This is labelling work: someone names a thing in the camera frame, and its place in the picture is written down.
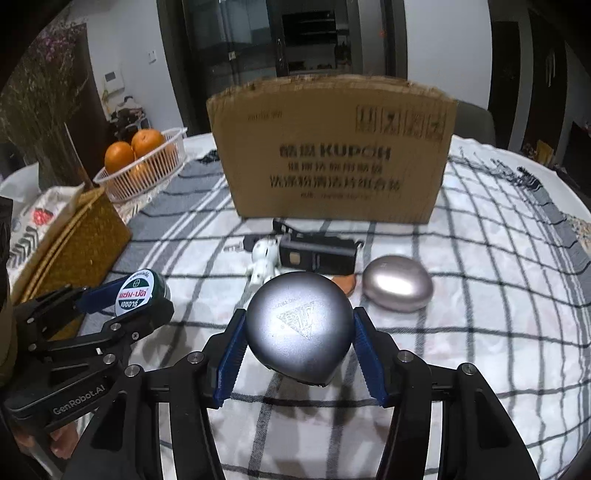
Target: tablecloth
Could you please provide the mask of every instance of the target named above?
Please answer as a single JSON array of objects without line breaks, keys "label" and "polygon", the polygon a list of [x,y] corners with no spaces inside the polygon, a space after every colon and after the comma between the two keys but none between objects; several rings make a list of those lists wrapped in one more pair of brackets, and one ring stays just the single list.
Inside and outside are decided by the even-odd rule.
[{"label": "tablecloth", "polygon": [[[428,225],[290,220],[294,227],[363,240],[350,300],[362,305],[399,348],[428,363],[474,363],[513,419],[542,478],[556,478],[589,434],[591,397],[589,257],[535,179],[515,175],[489,147],[454,138]],[[220,164],[188,163],[133,218],[133,239],[107,280],[140,268],[167,279],[175,314],[135,346],[145,369],[175,363],[203,347],[248,307],[240,250],[269,219],[241,219]],[[361,292],[374,258],[421,261],[435,284],[417,313],[384,310]],[[89,316],[98,331],[112,312]],[[370,398],[351,349],[333,382],[309,387],[272,372],[247,350],[234,393],[210,420],[226,477],[372,478],[391,420]],[[165,478],[174,477],[166,406],[161,407]],[[439,462],[441,405],[434,404],[426,478]]]}]

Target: silver teardrop-shaped object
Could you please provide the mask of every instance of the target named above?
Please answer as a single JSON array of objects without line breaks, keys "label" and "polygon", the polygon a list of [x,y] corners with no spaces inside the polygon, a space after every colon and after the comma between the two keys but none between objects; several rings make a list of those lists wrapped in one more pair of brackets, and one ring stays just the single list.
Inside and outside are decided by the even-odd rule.
[{"label": "silver teardrop-shaped object", "polygon": [[291,272],[265,283],[246,311],[246,337],[268,368],[308,385],[328,385],[355,335],[353,308],[331,280]]},{"label": "silver teardrop-shaped object", "polygon": [[363,272],[363,293],[396,312],[414,312],[433,297],[433,280],[412,258],[387,255],[373,260]]}]

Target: fruit basket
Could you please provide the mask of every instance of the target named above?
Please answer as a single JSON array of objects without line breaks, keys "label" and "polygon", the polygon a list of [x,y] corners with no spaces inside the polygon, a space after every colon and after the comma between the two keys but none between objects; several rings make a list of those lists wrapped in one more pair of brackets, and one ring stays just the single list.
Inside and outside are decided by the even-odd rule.
[{"label": "fruit basket", "polygon": [[93,181],[104,187],[111,202],[131,200],[170,177],[183,166],[183,138],[186,128],[170,128],[162,132],[166,141],[149,154],[109,175],[104,168]]}]

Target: round label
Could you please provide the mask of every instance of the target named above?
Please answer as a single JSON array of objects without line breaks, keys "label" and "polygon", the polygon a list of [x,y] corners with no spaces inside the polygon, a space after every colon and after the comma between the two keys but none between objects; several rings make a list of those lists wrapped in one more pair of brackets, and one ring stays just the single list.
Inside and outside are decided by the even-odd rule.
[{"label": "round label", "polygon": [[139,270],[131,275],[117,294],[115,316],[123,315],[148,303],[154,291],[155,280],[151,270]]}]

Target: orange-brown object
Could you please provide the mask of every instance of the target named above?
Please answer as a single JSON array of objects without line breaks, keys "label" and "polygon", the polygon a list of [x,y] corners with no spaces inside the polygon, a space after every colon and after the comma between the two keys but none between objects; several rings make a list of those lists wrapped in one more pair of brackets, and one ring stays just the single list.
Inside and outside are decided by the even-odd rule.
[{"label": "orange-brown object", "polygon": [[349,296],[353,293],[355,289],[355,285],[357,285],[357,280],[355,279],[355,275],[347,275],[345,277],[341,277],[340,275],[336,275],[332,278],[332,281],[335,282],[341,290],[345,292],[345,295]]},{"label": "orange-brown object", "polygon": [[105,152],[105,170],[109,175],[134,161],[134,151],[127,142],[115,142]]},{"label": "orange-brown object", "polygon": [[144,128],[138,132],[131,139],[131,148],[134,149],[136,158],[143,157],[150,153],[153,149],[162,145],[166,139],[164,135],[154,128]]}]

